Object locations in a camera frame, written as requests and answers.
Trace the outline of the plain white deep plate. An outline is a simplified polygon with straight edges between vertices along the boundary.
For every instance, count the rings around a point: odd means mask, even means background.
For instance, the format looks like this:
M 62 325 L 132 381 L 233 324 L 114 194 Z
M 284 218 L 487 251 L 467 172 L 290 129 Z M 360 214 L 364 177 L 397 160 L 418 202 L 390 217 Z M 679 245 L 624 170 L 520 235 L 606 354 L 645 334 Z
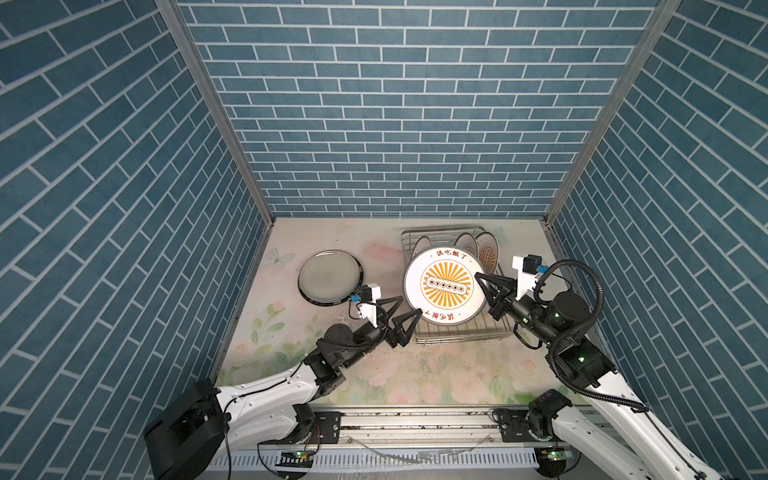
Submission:
M 325 250 L 302 265 L 297 285 L 306 301 L 330 307 L 346 302 L 363 278 L 363 267 L 353 255 L 341 250 Z

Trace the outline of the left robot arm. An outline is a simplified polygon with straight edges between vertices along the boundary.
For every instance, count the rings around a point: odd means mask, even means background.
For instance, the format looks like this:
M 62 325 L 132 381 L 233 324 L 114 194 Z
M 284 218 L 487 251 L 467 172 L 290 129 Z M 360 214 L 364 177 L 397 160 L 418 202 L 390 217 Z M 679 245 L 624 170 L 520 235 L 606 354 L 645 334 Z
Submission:
M 357 330 L 334 324 L 296 366 L 246 384 L 193 383 L 145 427 L 143 436 L 156 479 L 194 479 L 234 450 L 268 442 L 305 440 L 315 425 L 312 401 L 332 393 L 344 369 L 382 344 L 407 346 L 423 314 L 397 312 L 403 300 L 372 303 L 375 322 Z

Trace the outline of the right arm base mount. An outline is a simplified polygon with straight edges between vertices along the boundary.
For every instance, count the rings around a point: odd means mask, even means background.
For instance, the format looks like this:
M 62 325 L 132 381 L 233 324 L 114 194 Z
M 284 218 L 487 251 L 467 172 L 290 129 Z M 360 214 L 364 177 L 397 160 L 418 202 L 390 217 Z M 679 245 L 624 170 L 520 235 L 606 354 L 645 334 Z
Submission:
M 565 395 L 550 389 L 528 404 L 528 409 L 499 407 L 490 412 L 491 420 L 498 426 L 502 441 L 550 442 L 558 440 L 553 422 L 559 412 L 573 407 Z

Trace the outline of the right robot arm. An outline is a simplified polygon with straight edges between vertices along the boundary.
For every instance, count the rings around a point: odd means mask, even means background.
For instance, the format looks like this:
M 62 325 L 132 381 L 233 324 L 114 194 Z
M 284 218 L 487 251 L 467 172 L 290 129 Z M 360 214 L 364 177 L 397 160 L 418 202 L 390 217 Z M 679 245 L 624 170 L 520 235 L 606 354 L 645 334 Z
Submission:
M 596 293 L 592 306 L 571 290 L 541 299 L 546 280 L 563 267 L 581 270 L 591 279 Z M 529 405 L 533 436 L 569 444 L 613 479 L 720 478 L 640 400 L 608 355 L 587 338 L 605 301 L 602 282 L 588 265 L 562 260 L 536 275 L 520 272 L 512 279 L 478 273 L 475 279 L 491 315 L 508 315 L 531 332 L 545 348 L 554 376 L 587 400 L 619 435 L 605 433 L 563 394 L 548 390 Z

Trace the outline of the orange sunburst plate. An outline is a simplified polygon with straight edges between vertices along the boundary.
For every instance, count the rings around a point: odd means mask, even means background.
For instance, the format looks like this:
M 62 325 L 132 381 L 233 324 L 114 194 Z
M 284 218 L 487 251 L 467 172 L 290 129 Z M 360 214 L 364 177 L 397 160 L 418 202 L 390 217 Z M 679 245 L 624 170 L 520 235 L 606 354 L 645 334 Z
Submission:
M 428 236 L 421 236 L 413 245 L 412 256 L 416 257 L 419 254 L 421 254 L 423 251 L 428 250 L 431 247 L 432 247 L 431 239 Z

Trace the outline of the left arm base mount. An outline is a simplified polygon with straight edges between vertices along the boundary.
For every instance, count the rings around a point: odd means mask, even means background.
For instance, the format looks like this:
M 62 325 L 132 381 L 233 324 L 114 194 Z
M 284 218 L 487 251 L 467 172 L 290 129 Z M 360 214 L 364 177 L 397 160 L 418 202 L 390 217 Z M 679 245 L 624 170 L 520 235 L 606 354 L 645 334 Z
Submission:
M 299 424 L 285 438 L 267 441 L 267 445 L 335 445 L 339 442 L 342 413 L 314 412 L 312 418 L 300 418 Z

